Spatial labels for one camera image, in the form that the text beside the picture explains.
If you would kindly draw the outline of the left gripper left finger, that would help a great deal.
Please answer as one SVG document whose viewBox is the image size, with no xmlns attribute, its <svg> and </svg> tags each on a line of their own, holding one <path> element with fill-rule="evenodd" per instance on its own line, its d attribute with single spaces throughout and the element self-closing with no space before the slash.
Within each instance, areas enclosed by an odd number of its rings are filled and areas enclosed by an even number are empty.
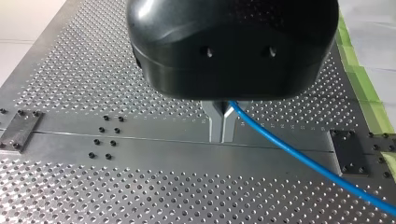
<svg viewBox="0 0 396 224">
<path fill-rule="evenodd" d="M 209 118 L 209 141 L 211 143 L 220 143 L 223 123 L 222 102 L 202 101 L 201 106 Z"/>
</svg>

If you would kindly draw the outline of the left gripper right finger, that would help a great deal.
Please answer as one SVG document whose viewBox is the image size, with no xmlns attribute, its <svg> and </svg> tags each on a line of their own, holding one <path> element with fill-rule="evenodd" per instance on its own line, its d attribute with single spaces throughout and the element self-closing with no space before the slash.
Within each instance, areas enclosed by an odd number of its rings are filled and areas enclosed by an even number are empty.
<svg viewBox="0 0 396 224">
<path fill-rule="evenodd" d="M 234 110 L 229 102 L 223 104 L 223 122 L 222 122 L 222 143 L 233 141 L 235 123 L 237 122 L 238 113 Z"/>
</svg>

